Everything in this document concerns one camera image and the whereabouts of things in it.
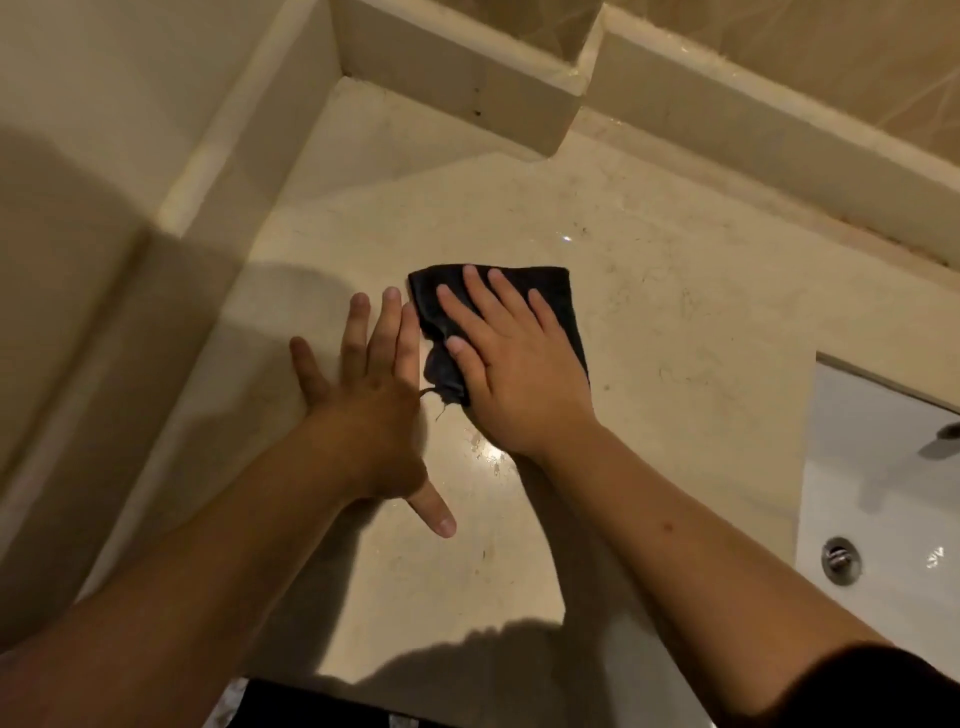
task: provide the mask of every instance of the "marble countertop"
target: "marble countertop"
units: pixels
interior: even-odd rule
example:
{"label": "marble countertop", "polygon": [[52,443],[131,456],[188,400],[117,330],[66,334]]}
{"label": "marble countertop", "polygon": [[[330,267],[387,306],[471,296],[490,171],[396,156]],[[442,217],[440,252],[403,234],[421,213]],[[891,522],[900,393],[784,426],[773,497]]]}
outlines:
{"label": "marble countertop", "polygon": [[[289,336],[331,371],[353,291],[441,262],[569,268],[600,419],[788,561],[818,354],[960,402],[960,296],[932,264],[588,110],[542,159],[344,79],[141,475],[134,547],[296,419]],[[708,725],[606,550],[423,403],[456,537],[402,501],[350,512],[252,672],[464,726]]]}

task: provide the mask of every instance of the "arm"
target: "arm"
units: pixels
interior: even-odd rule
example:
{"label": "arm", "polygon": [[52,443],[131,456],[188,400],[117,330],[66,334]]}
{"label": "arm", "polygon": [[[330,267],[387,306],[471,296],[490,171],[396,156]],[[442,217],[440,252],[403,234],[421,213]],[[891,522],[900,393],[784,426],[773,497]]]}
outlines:
{"label": "arm", "polygon": [[477,421],[537,463],[603,534],[726,713],[758,715],[827,656],[885,643],[597,423],[583,369],[539,293],[528,305],[497,271],[496,295],[475,269],[464,279],[483,319],[448,289],[438,293],[475,346],[447,342]]}
{"label": "arm", "polygon": [[354,296],[336,387],[306,342],[291,341],[307,417],[194,519],[18,648],[0,674],[4,725],[200,725],[344,506],[406,496],[452,535],[413,445],[416,314],[410,304],[401,312],[390,289],[368,347],[369,317],[367,297]]}

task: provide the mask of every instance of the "fingernail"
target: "fingernail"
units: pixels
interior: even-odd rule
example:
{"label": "fingernail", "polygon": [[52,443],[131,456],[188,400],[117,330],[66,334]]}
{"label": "fingernail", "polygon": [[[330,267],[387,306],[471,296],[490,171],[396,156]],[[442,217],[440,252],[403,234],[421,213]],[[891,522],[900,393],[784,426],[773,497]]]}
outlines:
{"label": "fingernail", "polygon": [[437,525],[437,533],[445,539],[450,538],[457,532],[457,522],[452,518],[446,518]]}

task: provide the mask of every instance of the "sink basin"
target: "sink basin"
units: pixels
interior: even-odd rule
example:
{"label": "sink basin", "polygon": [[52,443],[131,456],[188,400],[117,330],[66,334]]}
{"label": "sink basin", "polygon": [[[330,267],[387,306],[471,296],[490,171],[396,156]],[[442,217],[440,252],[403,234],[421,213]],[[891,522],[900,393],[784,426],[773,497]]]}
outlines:
{"label": "sink basin", "polygon": [[[960,439],[954,412],[819,363],[807,430],[797,569],[897,645],[960,678]],[[824,544],[862,573],[832,583]]]}

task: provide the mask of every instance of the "hand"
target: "hand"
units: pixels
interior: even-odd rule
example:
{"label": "hand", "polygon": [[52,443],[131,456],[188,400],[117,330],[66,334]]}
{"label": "hand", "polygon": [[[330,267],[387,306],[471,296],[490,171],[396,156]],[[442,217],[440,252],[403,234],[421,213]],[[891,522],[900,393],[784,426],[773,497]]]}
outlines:
{"label": "hand", "polygon": [[540,462],[561,434],[596,422],[587,376],[539,291],[530,291],[528,306],[503,273],[490,270],[491,291],[472,265],[464,283],[483,318],[445,285],[437,296],[473,343],[451,336],[446,347],[464,373],[477,422],[500,447]]}
{"label": "hand", "polygon": [[290,354],[307,416],[300,430],[314,442],[336,438],[348,469],[349,499],[405,497],[438,535],[449,538],[457,523],[426,476],[415,436],[420,413],[420,324],[411,303],[400,305],[400,292],[383,293],[380,318],[367,343],[370,299],[358,293],[340,350],[340,383],[331,386],[313,352],[301,338],[290,341]]}

